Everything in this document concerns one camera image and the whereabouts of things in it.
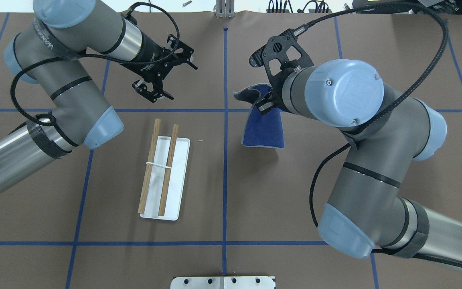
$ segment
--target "silver robot arm segment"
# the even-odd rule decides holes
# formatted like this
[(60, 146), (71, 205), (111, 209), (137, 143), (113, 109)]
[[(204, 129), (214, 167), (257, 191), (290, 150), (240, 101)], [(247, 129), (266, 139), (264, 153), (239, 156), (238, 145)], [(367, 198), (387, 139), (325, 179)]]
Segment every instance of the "silver robot arm segment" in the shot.
[[(462, 263), (462, 223), (397, 196), (412, 161), (444, 142), (443, 117), (415, 98), (358, 133), (358, 126), (401, 95), (377, 71), (335, 60), (293, 72), (282, 101), (290, 113), (337, 127), (351, 149), (326, 203), (318, 231), (332, 247), (367, 258), (377, 246), (402, 258)], [(462, 267), (446, 265), (462, 272)]]
[[(39, 83), (55, 103), (50, 113), (37, 116), (42, 122), (55, 120), (55, 125), (42, 126), (28, 120), (0, 141), (0, 192), (81, 144), (95, 149), (122, 132), (123, 123), (77, 60), (79, 53), (92, 48), (119, 60), (150, 62), (170, 52), (169, 47), (160, 47), (101, 0), (35, 0), (33, 8), (36, 19), (8, 45), (5, 62), (17, 74), (42, 60), (63, 59), (34, 68), (22, 77), (26, 82)], [(123, 66), (142, 77), (155, 71), (157, 78), (148, 82), (159, 83), (154, 86), (162, 92), (162, 77), (177, 65), (168, 63)], [(149, 94), (143, 96), (150, 101), (162, 96), (152, 95), (147, 87), (145, 90)]]

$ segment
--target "black velcro strap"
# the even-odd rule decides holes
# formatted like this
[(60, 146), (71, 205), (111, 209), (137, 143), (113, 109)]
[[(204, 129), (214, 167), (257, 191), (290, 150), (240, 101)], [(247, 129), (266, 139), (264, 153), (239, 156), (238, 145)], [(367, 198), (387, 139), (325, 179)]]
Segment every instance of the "black velcro strap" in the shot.
[(405, 212), (404, 227), (402, 228), (402, 231), (400, 231), (400, 234), (398, 235), (398, 237), (393, 242), (391, 242), (388, 245), (383, 245), (382, 247), (390, 247), (398, 243), (398, 241), (402, 240), (402, 238), (404, 237), (405, 232), (407, 231), (407, 227), (409, 227), (409, 210), (407, 209), (407, 205), (405, 204), (404, 199), (402, 199), (401, 197), (398, 197), (398, 199), (402, 202), (402, 205), (404, 207), (404, 212)]
[(44, 152), (46, 155), (52, 157), (53, 159), (61, 159), (70, 152), (67, 152), (60, 148), (56, 143), (50, 141), (38, 124), (29, 121), (27, 122), (28, 133), (30, 134), (31, 139), (35, 144)]
[(351, 170), (356, 171), (358, 173), (370, 176), (370, 177), (372, 177), (374, 179), (377, 179), (378, 181), (382, 181), (384, 183), (387, 183), (388, 185), (392, 185), (395, 188), (400, 188), (401, 183), (399, 181), (396, 181), (394, 179), (391, 179), (390, 177), (387, 177), (385, 175), (381, 175), (381, 174), (376, 173), (374, 171), (371, 171), (369, 169), (365, 169), (363, 167), (354, 165), (353, 163), (345, 162), (345, 163), (343, 163), (343, 167), (347, 168), (347, 169), (351, 169)]
[(34, 18), (33, 28), (35, 28), (35, 32), (38, 38), (40, 38), (44, 45), (48, 49), (51, 49), (51, 51), (53, 51), (53, 53), (55, 53), (56, 56), (67, 61), (72, 61), (81, 58), (79, 54), (72, 51), (71, 49), (66, 47), (60, 40), (58, 40), (41, 20)]
[(75, 81), (72, 81), (64, 86), (62, 86), (61, 88), (59, 88), (57, 91), (55, 91), (52, 95), (51, 95), (51, 100), (55, 100), (55, 98), (57, 96), (59, 96), (60, 94), (66, 92), (67, 90), (75, 87), (76, 85), (78, 84), (81, 84), (85, 81), (89, 81), (89, 80), (92, 80), (92, 78), (90, 76), (85, 76), (85, 77), (81, 77)]
[(408, 201), (413, 205), (416, 211), (416, 218), (417, 218), (417, 225), (416, 225), (416, 232), (413, 234), (409, 242), (404, 245), (402, 248), (397, 250), (390, 250), (385, 249), (388, 251), (389, 255), (397, 256), (400, 258), (412, 258), (422, 247), (425, 245), (427, 241), (427, 237), (429, 236), (429, 218), (427, 217), (427, 212), (425, 209), (415, 201)]

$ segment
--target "wooden chopstick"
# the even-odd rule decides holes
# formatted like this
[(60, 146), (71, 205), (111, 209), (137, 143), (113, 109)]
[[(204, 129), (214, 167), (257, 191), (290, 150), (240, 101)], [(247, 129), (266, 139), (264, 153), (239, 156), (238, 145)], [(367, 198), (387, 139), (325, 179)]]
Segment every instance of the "wooden chopstick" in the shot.
[(145, 166), (144, 183), (142, 184), (142, 194), (140, 195), (140, 202), (138, 205), (138, 213), (143, 214), (145, 211), (145, 202), (147, 201), (147, 193), (149, 192), (149, 182), (151, 181), (152, 163), (154, 161), (154, 154), (156, 153), (156, 144), (158, 143), (158, 135), (160, 134), (161, 119), (154, 120), (154, 130), (152, 131), (151, 147), (149, 148), (149, 156), (147, 157), (147, 164)]
[[(176, 139), (178, 138), (178, 129), (179, 126), (174, 124), (172, 128), (172, 137), (170, 137), (170, 145), (168, 148), (167, 155), (167, 166), (172, 167), (172, 161), (174, 159), (174, 151), (176, 149)], [(163, 178), (163, 187), (162, 187), (162, 196), (160, 199), (160, 208), (158, 209), (158, 216), (165, 216), (165, 207), (167, 205), (167, 194), (168, 194), (168, 185), (170, 182), (170, 173), (172, 169), (165, 169), (165, 177)]]

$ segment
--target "blue cloth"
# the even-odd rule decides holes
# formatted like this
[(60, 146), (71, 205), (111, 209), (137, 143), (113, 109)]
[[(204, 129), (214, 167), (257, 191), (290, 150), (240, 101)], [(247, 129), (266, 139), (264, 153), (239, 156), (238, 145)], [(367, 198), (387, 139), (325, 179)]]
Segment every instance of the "blue cloth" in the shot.
[(258, 108), (255, 107), (255, 104), (271, 89), (270, 84), (255, 84), (234, 93), (237, 100), (252, 104), (242, 136), (242, 144), (246, 147), (284, 148), (281, 110), (272, 108), (267, 114), (261, 115)]

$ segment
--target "white tray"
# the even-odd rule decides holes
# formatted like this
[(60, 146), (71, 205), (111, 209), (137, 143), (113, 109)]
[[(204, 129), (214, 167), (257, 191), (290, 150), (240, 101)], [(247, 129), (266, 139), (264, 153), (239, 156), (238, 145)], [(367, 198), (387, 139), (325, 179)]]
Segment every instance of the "white tray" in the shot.
[(188, 151), (190, 149), (190, 140), (180, 137), (176, 139), (176, 150), (174, 151), (174, 159), (172, 160), (172, 172), (170, 173), (167, 203), (165, 205), (165, 216), (158, 216), (169, 145), (170, 136), (158, 137), (156, 153), (154, 154), (151, 181), (149, 182), (149, 192), (145, 203), (145, 212), (140, 214), (142, 218), (176, 221), (179, 217), (181, 196), (183, 195), (183, 185), (185, 183), (186, 165), (188, 162)]

